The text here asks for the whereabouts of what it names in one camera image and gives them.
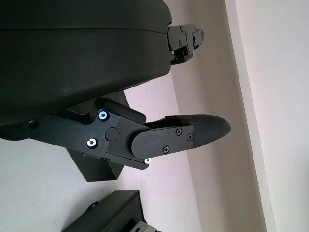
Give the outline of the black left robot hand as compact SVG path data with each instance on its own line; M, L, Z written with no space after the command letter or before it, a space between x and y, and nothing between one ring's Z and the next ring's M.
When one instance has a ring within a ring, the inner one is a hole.
M161 0L3 0L0 136L146 169L231 132L212 115L146 116L105 97L169 73L204 33Z

